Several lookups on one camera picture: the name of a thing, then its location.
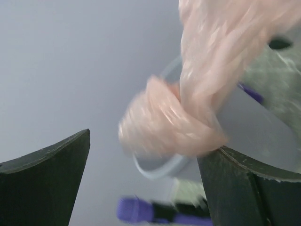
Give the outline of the pink plastic trash bag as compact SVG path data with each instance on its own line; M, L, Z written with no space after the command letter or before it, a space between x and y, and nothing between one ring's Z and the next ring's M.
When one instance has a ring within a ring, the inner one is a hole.
M301 22L298 0L181 0L182 72L156 76L119 123L124 151L202 156L227 143L216 114L245 68L278 34Z

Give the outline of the purple microphone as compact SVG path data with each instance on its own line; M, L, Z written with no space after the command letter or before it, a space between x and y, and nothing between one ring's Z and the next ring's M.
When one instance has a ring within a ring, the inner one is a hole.
M147 202L136 196L121 198L117 204L116 216L128 224L180 224L212 226L209 207L205 198L198 204L174 202Z

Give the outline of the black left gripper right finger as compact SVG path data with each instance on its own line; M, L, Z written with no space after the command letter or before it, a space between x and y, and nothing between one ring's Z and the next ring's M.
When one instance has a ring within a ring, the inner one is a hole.
M215 226L300 226L301 175L222 147L198 158Z

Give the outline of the grey plastic trash bin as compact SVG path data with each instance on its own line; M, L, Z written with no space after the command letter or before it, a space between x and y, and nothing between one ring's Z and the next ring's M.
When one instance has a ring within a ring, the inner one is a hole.
M239 87L218 113L218 120L229 137L227 147L273 167L297 171L300 151L293 131ZM134 157L134 163L148 179L171 177L201 182L195 158Z

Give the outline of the purple metronome box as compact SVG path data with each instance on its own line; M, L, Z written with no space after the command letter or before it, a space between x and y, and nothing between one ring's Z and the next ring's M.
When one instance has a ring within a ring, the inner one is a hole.
M250 87L248 87L247 85L245 85L243 83L239 83L238 87L240 89L242 89L246 94L248 94L251 98L253 98L259 104L263 103L263 101L264 101L263 96L260 95L259 93L257 93L256 91L254 91L253 89L251 89Z

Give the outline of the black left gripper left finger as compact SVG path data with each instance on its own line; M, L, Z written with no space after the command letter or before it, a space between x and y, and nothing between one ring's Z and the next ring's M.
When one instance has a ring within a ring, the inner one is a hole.
M67 226L90 149L90 130L0 164L2 226Z

